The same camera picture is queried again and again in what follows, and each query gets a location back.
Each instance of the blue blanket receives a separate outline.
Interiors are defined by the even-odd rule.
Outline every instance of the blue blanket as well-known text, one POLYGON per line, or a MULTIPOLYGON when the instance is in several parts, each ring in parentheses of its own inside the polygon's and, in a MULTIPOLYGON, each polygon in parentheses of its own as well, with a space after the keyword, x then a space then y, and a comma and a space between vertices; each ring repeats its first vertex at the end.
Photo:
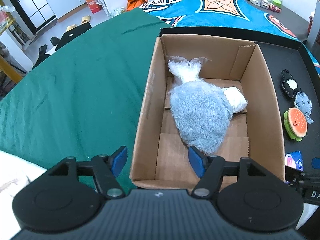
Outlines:
MULTIPOLYGON (((173 27, 221 26, 272 33, 297 40, 297 37, 271 13, 265 13, 245 0, 156 0, 140 6, 173 27)), ((309 52, 318 75, 320 67, 309 52)))

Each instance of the gray elephant toy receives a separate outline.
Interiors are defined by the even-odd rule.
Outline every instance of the gray elephant toy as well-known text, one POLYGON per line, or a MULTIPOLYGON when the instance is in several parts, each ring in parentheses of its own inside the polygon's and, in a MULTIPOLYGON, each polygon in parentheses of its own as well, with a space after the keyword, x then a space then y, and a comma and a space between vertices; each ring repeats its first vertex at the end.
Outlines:
POLYGON ((294 100, 294 107, 298 108, 306 117, 307 123, 313 123, 311 119, 311 110, 312 110, 312 103, 311 100, 308 98, 307 94, 299 91, 296 95, 296 99, 294 100))

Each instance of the green tablecloth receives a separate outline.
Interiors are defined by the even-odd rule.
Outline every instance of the green tablecloth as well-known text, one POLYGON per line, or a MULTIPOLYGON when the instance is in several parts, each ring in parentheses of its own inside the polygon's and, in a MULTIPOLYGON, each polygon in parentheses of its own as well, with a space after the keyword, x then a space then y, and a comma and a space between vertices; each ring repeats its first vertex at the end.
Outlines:
POLYGON ((0 150, 48 169, 67 156, 85 161, 125 145, 117 180, 128 192, 153 47, 166 27, 137 8, 59 49, 0 102, 0 150))

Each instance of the orange bag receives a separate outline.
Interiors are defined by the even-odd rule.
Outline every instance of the orange bag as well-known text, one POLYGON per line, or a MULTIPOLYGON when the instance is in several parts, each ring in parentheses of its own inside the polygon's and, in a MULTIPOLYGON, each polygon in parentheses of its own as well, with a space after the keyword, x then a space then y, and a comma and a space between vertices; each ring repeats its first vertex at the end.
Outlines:
POLYGON ((148 0, 128 0, 127 11, 139 7, 140 5, 147 3, 148 0))

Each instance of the black felt toy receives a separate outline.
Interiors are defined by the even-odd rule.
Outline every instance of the black felt toy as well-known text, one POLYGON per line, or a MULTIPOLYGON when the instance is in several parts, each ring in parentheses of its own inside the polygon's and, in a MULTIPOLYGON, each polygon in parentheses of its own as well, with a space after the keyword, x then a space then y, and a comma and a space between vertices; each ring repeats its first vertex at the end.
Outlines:
POLYGON ((297 81, 292 77, 289 70, 283 69, 282 73, 282 82, 281 87, 284 93, 290 98, 293 99, 296 94, 300 91, 297 81))

